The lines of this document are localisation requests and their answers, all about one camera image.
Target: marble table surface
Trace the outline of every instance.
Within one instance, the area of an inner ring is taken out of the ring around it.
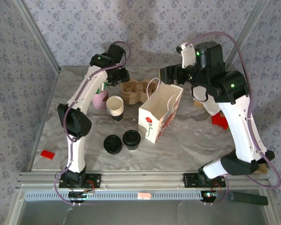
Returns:
[[[158,77],[157,68],[127,68],[130,77],[136,80]],[[86,74],[87,68],[62,69],[57,80],[50,109],[37,147],[32,170],[64,169],[67,163],[67,139],[60,125],[57,106],[66,103],[75,93]],[[92,121],[92,129],[85,143],[85,161],[87,171],[91,170],[197,170],[213,159],[225,155],[234,149],[229,131],[212,125],[211,116],[205,109],[192,106],[190,84],[184,88],[176,117],[153,144],[142,139],[135,151],[125,146],[117,155],[110,155],[103,147],[108,135],[122,138],[125,131],[138,129],[138,108],[125,105],[124,118],[114,122],[107,111],[94,109],[91,104],[87,116]],[[119,86],[108,88],[109,96],[120,96]],[[55,153],[53,160],[40,155],[42,150]]]

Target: patterned wallpaper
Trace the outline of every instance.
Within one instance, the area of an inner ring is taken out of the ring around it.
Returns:
[[[264,145],[275,152],[274,165],[281,175],[281,0],[270,1],[243,54],[254,93],[254,118]],[[239,60],[235,65],[241,70]],[[272,171],[269,179],[276,184]],[[281,187],[275,191],[281,210]]]
[[[12,0],[0,1],[0,224],[27,165],[44,113],[53,69]]]
[[[86,66],[116,40],[132,46],[129,65],[180,63],[175,47],[201,33],[237,37],[255,0],[25,0],[60,66]],[[223,44],[226,56],[232,44]]]

